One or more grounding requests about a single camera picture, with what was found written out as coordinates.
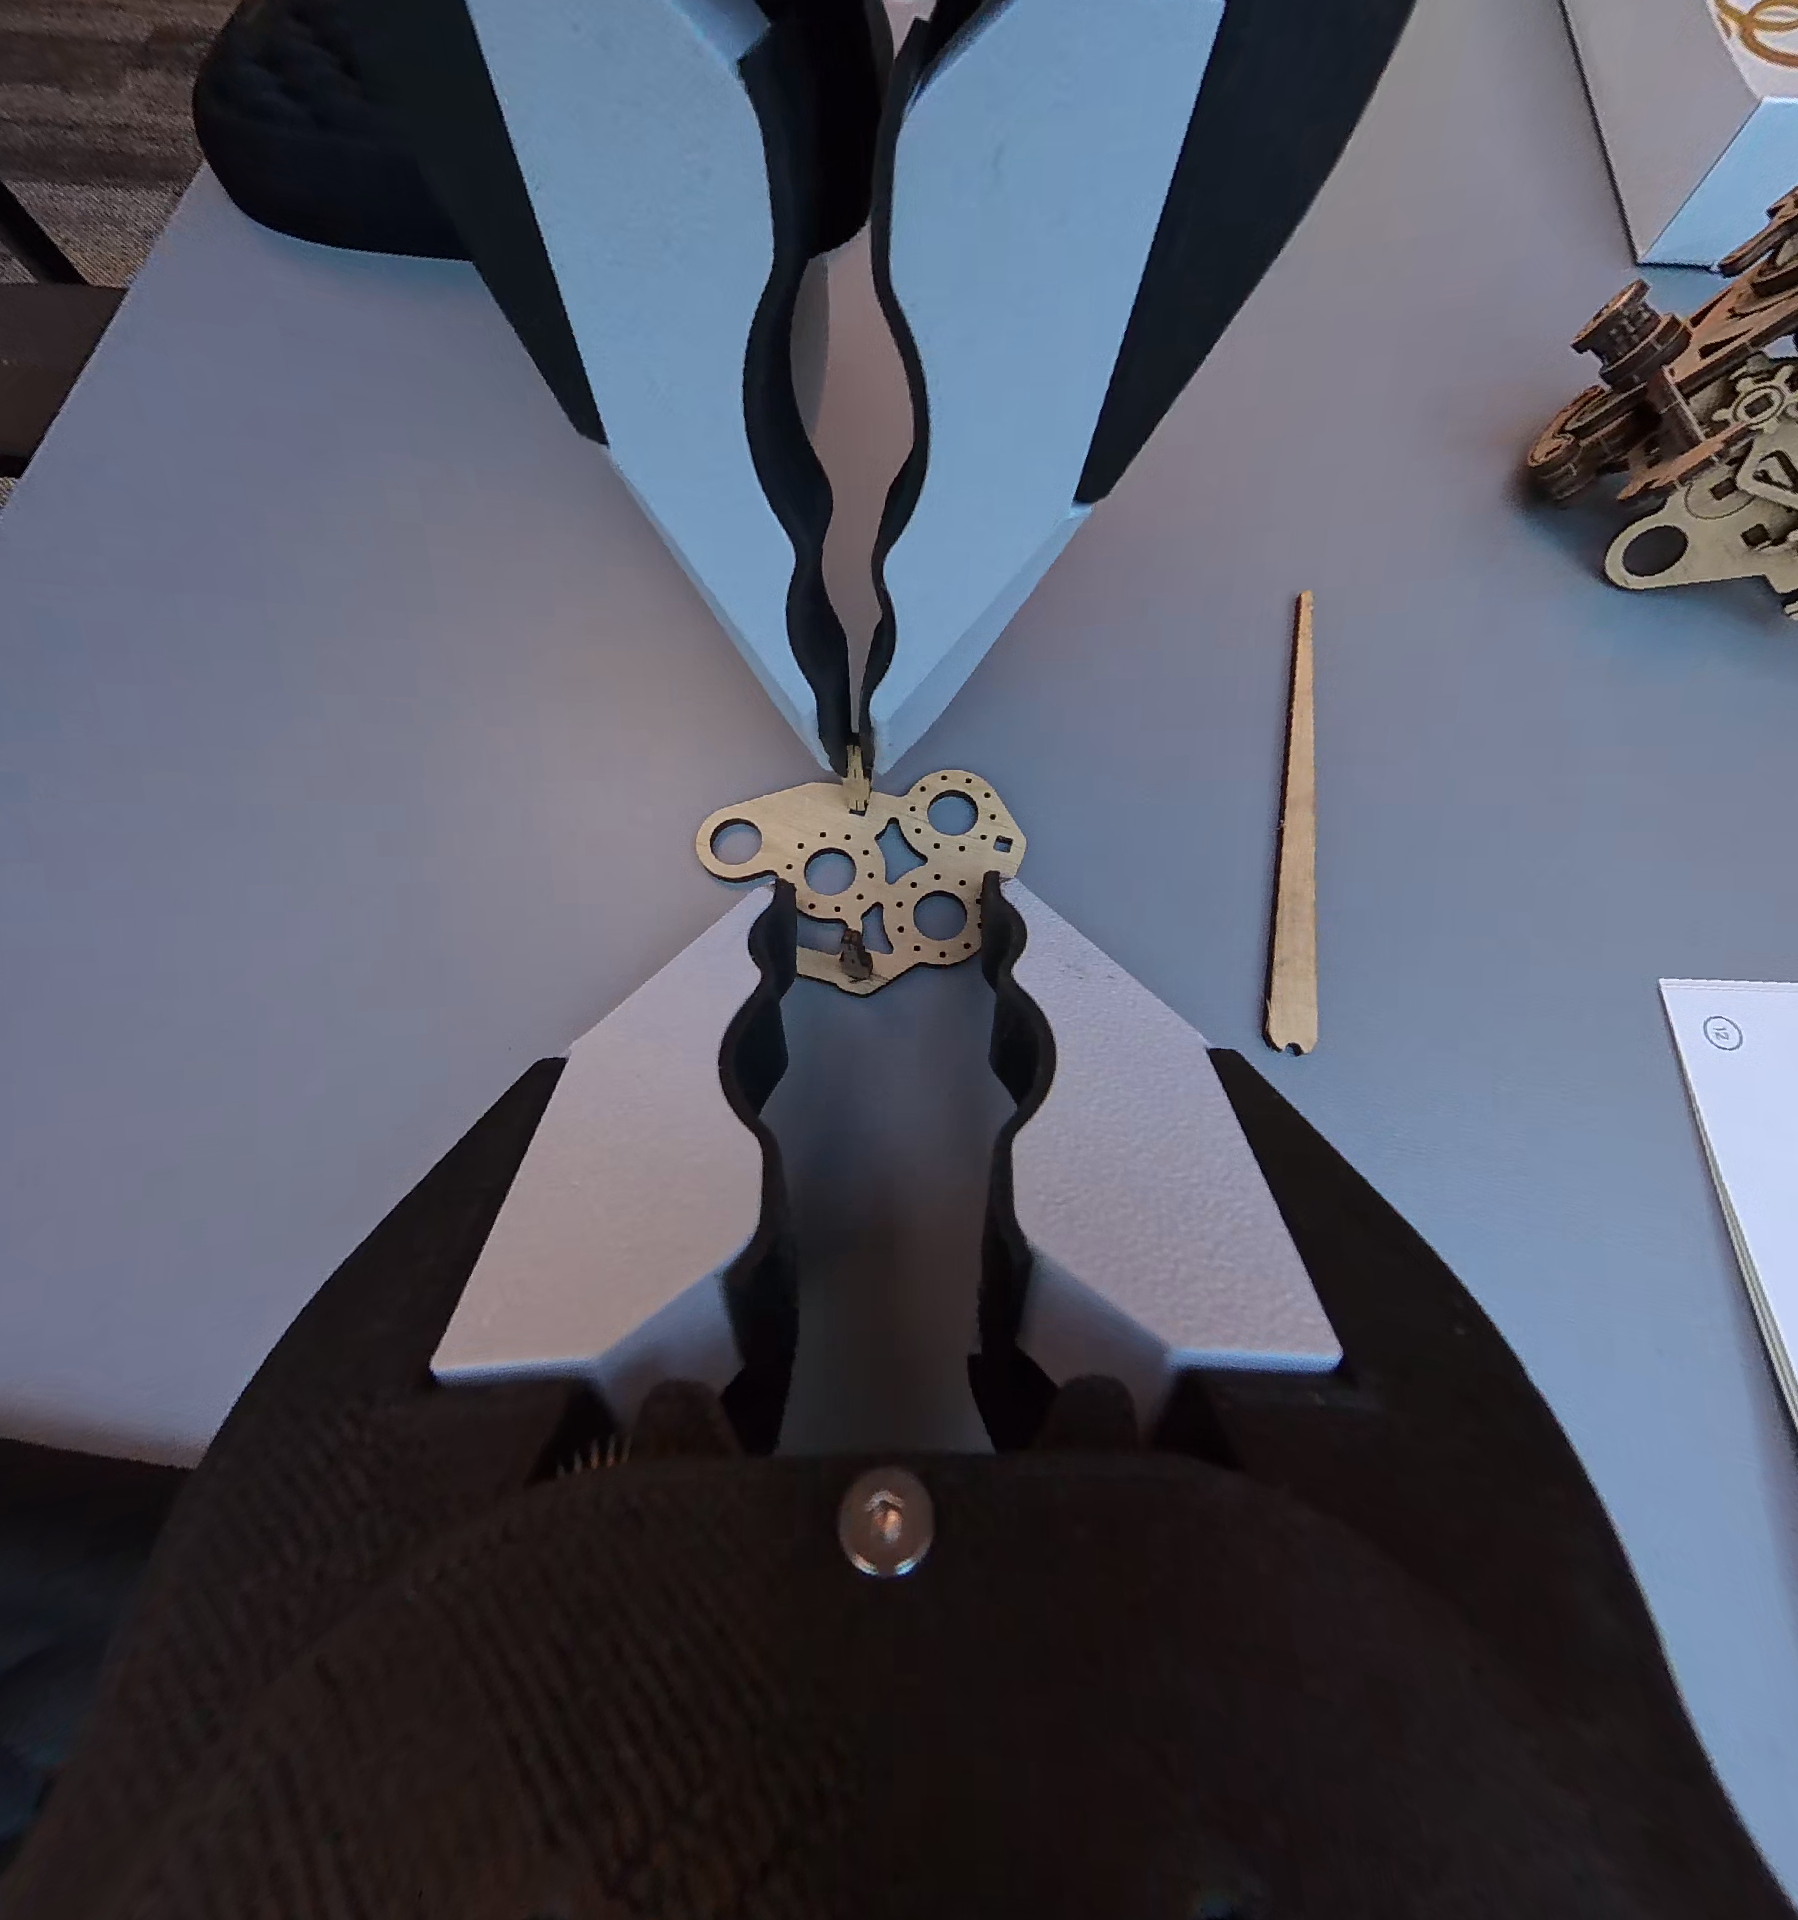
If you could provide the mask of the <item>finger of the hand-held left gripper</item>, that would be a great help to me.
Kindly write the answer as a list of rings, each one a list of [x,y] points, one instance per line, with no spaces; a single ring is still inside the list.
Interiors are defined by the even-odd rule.
[[[1073,542],[1224,2],[985,2],[907,43],[875,275],[913,451],[879,533],[876,760],[956,696]]]
[[[848,764],[809,260],[865,218],[868,2],[472,2],[605,445],[790,723]]]

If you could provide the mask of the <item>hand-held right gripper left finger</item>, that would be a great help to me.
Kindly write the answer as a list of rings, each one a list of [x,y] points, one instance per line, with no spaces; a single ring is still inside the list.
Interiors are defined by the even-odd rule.
[[[797,1279],[764,1105],[794,957],[792,885],[758,886],[571,1045],[434,1377],[587,1377],[621,1420],[702,1381],[777,1446]]]

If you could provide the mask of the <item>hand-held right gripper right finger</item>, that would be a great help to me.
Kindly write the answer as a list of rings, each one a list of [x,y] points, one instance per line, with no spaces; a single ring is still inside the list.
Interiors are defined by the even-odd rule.
[[[1185,1368],[1327,1373],[1343,1343],[1201,1032],[1022,882],[985,875],[990,1159],[974,1397],[1028,1446],[1058,1384],[1153,1420]]]

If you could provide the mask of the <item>perforated wooden plate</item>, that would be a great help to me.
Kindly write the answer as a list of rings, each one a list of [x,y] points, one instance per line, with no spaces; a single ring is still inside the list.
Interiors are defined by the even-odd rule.
[[[1028,832],[974,772],[934,772],[902,794],[872,791],[865,815],[842,784],[817,780],[734,801],[696,837],[702,865],[727,882],[794,886],[807,920],[862,930],[875,981],[848,984],[835,947],[797,947],[797,973],[872,994],[916,966],[958,966],[982,949],[985,875],[1011,878]]]

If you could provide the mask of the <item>grey desk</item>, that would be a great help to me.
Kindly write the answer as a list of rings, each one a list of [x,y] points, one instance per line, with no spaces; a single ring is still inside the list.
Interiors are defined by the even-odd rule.
[[[1558,2],[1422,2],[1334,179],[906,763],[1521,1356],[1798,1902],[1798,1446],[1665,974],[1798,984],[1798,620],[1526,451],[1633,277]],[[1314,591],[1320,1044],[1265,1040]],[[811,745],[479,271],[180,197],[0,509],[0,1435],[194,1459]]]

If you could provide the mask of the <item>tapered wooden stick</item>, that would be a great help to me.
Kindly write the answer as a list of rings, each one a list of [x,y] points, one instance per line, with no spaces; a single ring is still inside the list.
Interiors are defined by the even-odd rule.
[[[1320,773],[1314,705],[1314,591],[1296,594],[1292,715],[1277,825],[1277,885],[1265,987],[1265,1040],[1289,1055],[1320,1044]]]

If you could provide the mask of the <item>black honeycomb cushion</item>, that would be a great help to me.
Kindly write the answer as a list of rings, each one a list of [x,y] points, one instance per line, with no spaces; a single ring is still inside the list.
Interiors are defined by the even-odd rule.
[[[194,123],[261,227],[349,251],[469,254],[366,89],[342,2],[242,2],[197,77]]]

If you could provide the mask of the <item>white cardboard tray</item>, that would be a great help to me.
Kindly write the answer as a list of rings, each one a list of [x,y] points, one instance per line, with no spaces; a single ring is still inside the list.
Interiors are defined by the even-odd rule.
[[[1798,187],[1798,99],[1760,99],[1714,2],[1565,2],[1632,247],[1714,267]]]

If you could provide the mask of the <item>half-built wooden model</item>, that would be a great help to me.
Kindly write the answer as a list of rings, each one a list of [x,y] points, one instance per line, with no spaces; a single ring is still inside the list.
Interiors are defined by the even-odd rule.
[[[1526,482],[1565,501],[1606,475],[1645,505],[1606,549],[1618,586],[1765,579],[1798,618],[1798,187],[1721,260],[1693,313],[1628,284],[1574,336],[1599,382],[1526,452]]]

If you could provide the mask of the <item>pile of tan rubber bands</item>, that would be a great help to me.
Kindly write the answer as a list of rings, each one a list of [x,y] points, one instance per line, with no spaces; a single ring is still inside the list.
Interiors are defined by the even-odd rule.
[[[1760,99],[1798,99],[1798,2],[1714,2],[1728,48]]]

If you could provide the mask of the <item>dark chair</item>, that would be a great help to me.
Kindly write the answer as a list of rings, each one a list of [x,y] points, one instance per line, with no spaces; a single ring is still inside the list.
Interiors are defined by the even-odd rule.
[[[72,394],[123,288],[0,279],[0,475],[20,475]]]

